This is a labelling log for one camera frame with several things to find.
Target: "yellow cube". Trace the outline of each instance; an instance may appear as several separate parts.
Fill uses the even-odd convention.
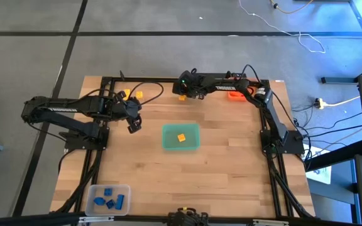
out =
[[[124,97],[123,99],[127,100],[128,97],[129,97],[129,93],[131,93],[131,90],[130,89],[124,89],[124,92],[125,92],[126,97]]]
[[[136,92],[136,98],[137,99],[142,99],[143,98],[143,92],[142,91],[137,91]]]
[[[184,134],[178,135],[178,141],[180,141],[180,142],[185,141],[185,136],[184,136]]]

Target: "wooden tabletop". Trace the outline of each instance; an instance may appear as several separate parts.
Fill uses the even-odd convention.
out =
[[[98,89],[101,77],[85,77],[80,96]],[[115,91],[132,89],[135,82],[116,82]],[[230,102],[227,92],[214,92],[204,100],[181,101],[171,83],[162,83],[161,97],[141,110],[142,129],[134,134],[127,122],[110,122],[110,135],[97,184],[126,184],[131,187],[130,215],[163,215],[179,207],[196,208],[213,217],[275,217],[266,158],[261,153],[259,110],[247,102]],[[271,88],[290,112],[283,81]],[[155,84],[137,88],[147,100],[160,92]],[[273,100],[278,116],[289,129],[281,105]],[[76,114],[80,121],[90,121]],[[198,123],[200,148],[193,152],[169,152],[162,148],[162,126]],[[68,155],[61,167],[51,204],[56,210],[79,183],[85,151]],[[302,162],[284,154],[288,184],[297,200],[314,215],[314,207]],[[85,208],[85,189],[82,209]],[[279,188],[282,212],[285,204]]]

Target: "translucent container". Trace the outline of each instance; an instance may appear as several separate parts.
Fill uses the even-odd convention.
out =
[[[104,189],[111,188],[112,195],[104,196]],[[114,200],[117,202],[118,195],[124,195],[123,206],[120,210],[116,210],[114,207],[108,209],[107,205],[97,205],[94,203],[96,197],[101,197],[106,200]],[[125,216],[129,212],[131,206],[131,188],[129,185],[91,185],[87,195],[86,202],[86,216]]]
[[[181,134],[185,136],[185,141],[178,140]],[[196,150],[200,146],[199,125],[165,124],[162,145],[168,151]]]

